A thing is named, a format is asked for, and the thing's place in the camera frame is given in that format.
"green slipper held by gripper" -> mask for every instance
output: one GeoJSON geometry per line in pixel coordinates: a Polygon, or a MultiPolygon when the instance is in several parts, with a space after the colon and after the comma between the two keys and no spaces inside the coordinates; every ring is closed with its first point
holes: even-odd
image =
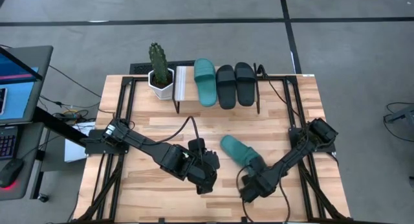
{"type": "Polygon", "coordinates": [[[211,107],[217,102],[215,88],[215,69],[211,61],[198,59],[194,63],[194,81],[199,90],[199,100],[204,107],[211,107]]]}
{"type": "MultiPolygon", "coordinates": [[[[221,139],[220,146],[223,151],[235,161],[240,167],[250,164],[250,160],[261,157],[253,148],[246,146],[231,135],[226,135],[221,139]]],[[[254,171],[248,168],[249,176],[253,176],[254,171]]]]}

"hexagonal white pot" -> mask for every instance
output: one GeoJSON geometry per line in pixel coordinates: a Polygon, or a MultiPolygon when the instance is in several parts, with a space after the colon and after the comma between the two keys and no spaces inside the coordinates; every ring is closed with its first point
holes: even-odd
{"type": "Polygon", "coordinates": [[[151,85],[151,81],[152,81],[153,76],[154,76],[154,71],[151,71],[151,72],[148,73],[148,78],[149,78],[148,79],[148,85],[150,86],[150,88],[152,88],[154,93],[161,100],[171,100],[173,98],[174,70],[172,70],[172,69],[168,69],[168,70],[173,75],[173,82],[171,84],[167,85],[166,87],[162,88],[162,89],[151,85]]]}

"slide sandal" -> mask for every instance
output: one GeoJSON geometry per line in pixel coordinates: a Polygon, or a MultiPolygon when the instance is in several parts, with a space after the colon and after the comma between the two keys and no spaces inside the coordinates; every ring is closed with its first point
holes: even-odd
{"type": "Polygon", "coordinates": [[[217,95],[223,109],[232,109],[235,106],[235,76],[231,65],[223,65],[215,75],[217,95]]]}
{"type": "Polygon", "coordinates": [[[237,86],[237,99],[245,107],[253,105],[255,98],[256,76],[251,66],[245,62],[235,65],[235,79],[237,86]]]}
{"type": "MultiPolygon", "coordinates": [[[[250,160],[260,157],[253,148],[246,146],[231,135],[224,136],[220,141],[221,149],[240,167],[250,164],[250,160]]],[[[253,174],[252,169],[248,168],[249,175],[253,174]]]]}
{"type": "Polygon", "coordinates": [[[215,69],[211,61],[198,59],[194,63],[194,81],[199,90],[200,104],[204,107],[213,106],[217,102],[215,89],[215,69]]]}

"white paper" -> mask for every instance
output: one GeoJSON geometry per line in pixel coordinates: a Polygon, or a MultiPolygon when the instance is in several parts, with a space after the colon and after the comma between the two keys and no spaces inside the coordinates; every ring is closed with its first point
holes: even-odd
{"type": "MultiPolygon", "coordinates": [[[[84,122],[75,124],[73,128],[80,130],[86,136],[89,136],[90,130],[95,128],[95,122],[84,122]]],[[[65,139],[65,162],[73,162],[86,158],[85,148],[65,139]]]]}

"computer mouse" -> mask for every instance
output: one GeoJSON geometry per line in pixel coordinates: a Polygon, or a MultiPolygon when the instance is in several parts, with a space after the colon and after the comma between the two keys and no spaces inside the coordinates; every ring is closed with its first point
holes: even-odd
{"type": "Polygon", "coordinates": [[[12,185],[23,168],[23,159],[12,159],[0,171],[0,187],[7,188],[12,185]]]}

